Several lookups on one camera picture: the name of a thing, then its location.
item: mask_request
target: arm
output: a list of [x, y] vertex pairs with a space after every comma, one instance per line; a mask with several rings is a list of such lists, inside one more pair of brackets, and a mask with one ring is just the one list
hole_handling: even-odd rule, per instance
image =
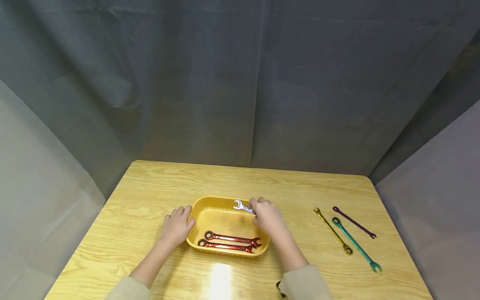
[[257, 213], [254, 224], [270, 236], [278, 251], [285, 271], [279, 285], [281, 292], [293, 300], [333, 299], [318, 270], [308, 263], [298, 248], [280, 209], [262, 197], [258, 200], [251, 198], [250, 205]]
[[160, 239], [130, 273], [130, 276], [122, 279], [105, 300], [148, 300], [150, 298], [149, 289], [161, 267], [173, 250], [187, 239], [195, 225], [193, 218], [187, 222], [191, 210], [190, 205], [186, 208], [181, 206], [165, 216]]

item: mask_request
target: beige sleeve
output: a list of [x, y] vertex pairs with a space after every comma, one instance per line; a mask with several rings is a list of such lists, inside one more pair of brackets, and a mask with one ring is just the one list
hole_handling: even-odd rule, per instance
[[122, 278], [105, 300], [149, 300], [150, 290], [131, 277]]
[[290, 300], [333, 300], [327, 283], [311, 264], [283, 274], [278, 288]]

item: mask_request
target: ratcheting wrench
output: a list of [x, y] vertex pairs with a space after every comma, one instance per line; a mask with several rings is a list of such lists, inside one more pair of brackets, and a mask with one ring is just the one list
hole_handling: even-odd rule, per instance
[[246, 243], [246, 244], [252, 244], [255, 248], [260, 247], [262, 244], [259, 244], [257, 241], [260, 238], [254, 238], [254, 239], [246, 239], [246, 238], [237, 238], [237, 237], [230, 237], [228, 235], [221, 235], [221, 234], [216, 234], [211, 231], [205, 232], [205, 239], [206, 240], [229, 240], [229, 241], [236, 241], [239, 243]]
[[213, 248], [220, 248], [220, 249], [231, 249], [231, 250], [246, 251], [248, 253], [253, 253], [252, 249], [255, 248], [255, 246], [253, 246], [253, 245], [239, 246], [239, 245], [226, 245], [226, 244], [211, 243], [211, 242], [209, 242], [207, 240], [204, 240], [204, 239], [199, 240], [198, 245], [200, 247], [213, 247]]
[[376, 234], [368, 231], [365, 227], [363, 227], [363, 226], [360, 225], [359, 223], [355, 222], [351, 217], [345, 215], [338, 207], [334, 206], [334, 207], [333, 207], [333, 211], [341, 214], [341, 215], [344, 216], [348, 221], [350, 221], [350, 222], [352, 222], [353, 224], [357, 225], [358, 228], [360, 228], [361, 230], [365, 231], [372, 239], [375, 239], [375, 238], [377, 237]]
[[360, 245], [353, 239], [353, 237], [348, 233], [348, 231], [343, 227], [342, 225], [342, 222], [340, 222], [340, 219], [337, 218], [337, 217], [334, 217], [332, 219], [332, 222], [337, 225], [338, 228], [340, 228], [340, 230], [346, 235], [346, 237], [352, 242], [352, 244], [358, 249], [358, 251], [360, 251], [360, 253], [363, 255], [363, 257], [365, 257], [365, 259], [367, 260], [367, 262], [370, 264], [370, 268], [372, 268], [372, 270], [377, 273], [377, 270], [376, 268], [378, 268], [378, 270], [381, 272], [382, 271], [382, 267], [380, 267], [379, 264], [377, 264], [376, 262], [374, 262], [369, 256], [368, 254], [360, 247]]
[[240, 200], [235, 200], [235, 202], [237, 203], [237, 206], [234, 206], [233, 208], [235, 208], [236, 210], [241, 210], [241, 209], [243, 209], [243, 210], [248, 211], [248, 212], [251, 213], [251, 214], [256, 215], [255, 211], [254, 211], [252, 208], [243, 205], [242, 201], [240, 201]]
[[330, 232], [335, 236], [336, 240], [340, 243], [340, 245], [342, 245], [345, 253], [348, 254], [348, 255], [352, 255], [353, 254], [352, 248], [350, 248], [347, 244], [345, 244], [345, 242], [338, 235], [338, 233], [335, 231], [335, 229], [333, 229], [332, 225], [330, 225], [330, 223], [328, 223], [328, 221], [325, 219], [324, 215], [322, 215], [322, 213], [320, 212], [320, 209], [318, 207], [316, 207], [313, 211], [320, 217], [320, 219], [322, 219], [322, 221], [328, 227]]

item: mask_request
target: plastic tray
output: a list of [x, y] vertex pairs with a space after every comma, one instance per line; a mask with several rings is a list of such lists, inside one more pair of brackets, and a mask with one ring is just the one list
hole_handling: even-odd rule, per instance
[[[190, 214], [191, 217], [197, 220], [197, 223], [187, 237], [188, 244], [201, 251], [240, 255], [246, 257], [257, 257], [265, 252], [270, 244], [270, 238], [266, 233], [261, 231], [260, 228], [252, 223], [252, 219], [255, 217], [254, 215], [244, 210], [236, 210], [233, 208], [233, 206], [235, 206], [234, 200], [236, 199], [211, 196], [198, 199], [193, 205], [192, 213]], [[242, 200], [242, 202], [244, 205], [248, 205], [248, 201]], [[208, 230], [213, 231], [216, 234], [247, 239], [259, 237], [261, 240], [258, 242], [262, 245], [256, 249], [253, 249], [253, 253], [198, 246], [198, 241], [200, 239], [204, 239], [205, 232]], [[231, 245], [245, 245], [226, 240], [210, 240], [210, 242]]]

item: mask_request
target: wooden table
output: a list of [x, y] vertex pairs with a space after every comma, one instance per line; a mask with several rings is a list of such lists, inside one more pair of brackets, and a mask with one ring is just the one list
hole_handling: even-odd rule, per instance
[[[129, 167], [46, 300], [103, 299], [148, 253], [163, 216], [206, 195], [272, 199], [299, 247], [318, 267], [335, 299], [432, 299], [370, 180], [363, 176], [135, 161]], [[340, 217], [382, 266], [374, 273], [354, 249], [347, 256], [312, 211], [331, 220], [338, 206], [374, 232]], [[279, 299], [275, 248], [247, 259], [179, 246], [152, 287], [152, 299]]]

